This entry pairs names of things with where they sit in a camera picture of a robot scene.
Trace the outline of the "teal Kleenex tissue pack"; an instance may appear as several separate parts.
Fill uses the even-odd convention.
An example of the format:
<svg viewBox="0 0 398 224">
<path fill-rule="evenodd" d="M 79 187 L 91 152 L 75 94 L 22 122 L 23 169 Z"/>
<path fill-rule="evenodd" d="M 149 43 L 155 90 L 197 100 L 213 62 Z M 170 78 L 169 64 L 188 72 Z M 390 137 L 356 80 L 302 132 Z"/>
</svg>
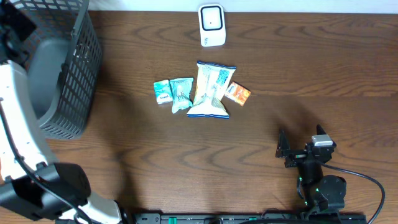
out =
<svg viewBox="0 0 398 224">
<path fill-rule="evenodd" d="M 156 102 L 161 105 L 173 101 L 169 80 L 162 80 L 154 83 Z"/>
</svg>

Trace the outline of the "teal snack packet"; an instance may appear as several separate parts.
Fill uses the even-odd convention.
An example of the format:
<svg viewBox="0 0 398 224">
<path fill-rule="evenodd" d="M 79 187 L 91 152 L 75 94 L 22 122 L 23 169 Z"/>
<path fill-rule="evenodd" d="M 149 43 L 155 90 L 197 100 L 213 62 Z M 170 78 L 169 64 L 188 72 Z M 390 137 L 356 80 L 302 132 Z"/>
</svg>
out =
<svg viewBox="0 0 398 224">
<path fill-rule="evenodd" d="M 170 81 L 172 89 L 173 105 L 172 113 L 178 110 L 185 110 L 193 106 L 190 100 L 190 92 L 192 90 L 193 78 L 176 78 Z"/>
</svg>

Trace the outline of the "large white snack bag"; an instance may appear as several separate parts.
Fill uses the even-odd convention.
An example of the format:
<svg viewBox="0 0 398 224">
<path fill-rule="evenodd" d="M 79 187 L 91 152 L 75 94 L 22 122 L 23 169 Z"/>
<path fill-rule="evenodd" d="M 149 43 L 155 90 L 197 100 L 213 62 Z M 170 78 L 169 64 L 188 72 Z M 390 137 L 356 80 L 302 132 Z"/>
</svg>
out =
<svg viewBox="0 0 398 224">
<path fill-rule="evenodd" d="M 187 116 L 228 119 L 229 114 L 221 100 L 236 67 L 202 61 L 198 61 L 197 66 L 196 92 L 193 106 L 188 110 Z"/>
</svg>

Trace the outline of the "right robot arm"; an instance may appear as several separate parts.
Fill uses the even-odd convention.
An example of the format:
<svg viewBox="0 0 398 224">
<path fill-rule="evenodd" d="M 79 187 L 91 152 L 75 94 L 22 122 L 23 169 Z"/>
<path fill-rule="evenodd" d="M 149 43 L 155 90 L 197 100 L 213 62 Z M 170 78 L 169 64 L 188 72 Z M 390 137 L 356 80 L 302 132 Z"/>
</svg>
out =
<svg viewBox="0 0 398 224">
<path fill-rule="evenodd" d="M 338 213 L 345 207 L 346 181 L 335 175 L 324 175 L 322 166 L 331 160 L 336 143 L 317 125 L 317 133 L 303 149 L 291 149 L 287 135 L 279 131 L 275 156 L 284 158 L 286 168 L 298 169 L 297 191 L 307 210 L 302 218 L 309 220 L 324 213 Z"/>
</svg>

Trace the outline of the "orange Kleenex tissue pack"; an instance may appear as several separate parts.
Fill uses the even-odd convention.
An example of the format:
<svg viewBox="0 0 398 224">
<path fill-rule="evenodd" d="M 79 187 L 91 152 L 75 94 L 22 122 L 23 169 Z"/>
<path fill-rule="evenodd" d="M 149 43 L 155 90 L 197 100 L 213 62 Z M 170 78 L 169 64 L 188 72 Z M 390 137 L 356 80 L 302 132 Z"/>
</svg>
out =
<svg viewBox="0 0 398 224">
<path fill-rule="evenodd" d="M 244 106 L 245 102 L 251 95 L 251 91 L 236 82 L 232 82 L 224 95 L 240 106 Z"/>
</svg>

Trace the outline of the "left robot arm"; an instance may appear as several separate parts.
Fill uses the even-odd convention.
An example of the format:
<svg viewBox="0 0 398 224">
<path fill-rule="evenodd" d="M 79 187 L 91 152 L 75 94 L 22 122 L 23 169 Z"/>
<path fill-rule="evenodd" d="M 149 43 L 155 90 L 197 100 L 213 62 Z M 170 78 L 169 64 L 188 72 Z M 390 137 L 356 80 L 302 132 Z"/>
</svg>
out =
<svg viewBox="0 0 398 224">
<path fill-rule="evenodd" d="M 1 206 L 37 221 L 130 223 L 48 139 L 79 138 L 102 51 L 88 1 L 1 2 Z"/>
</svg>

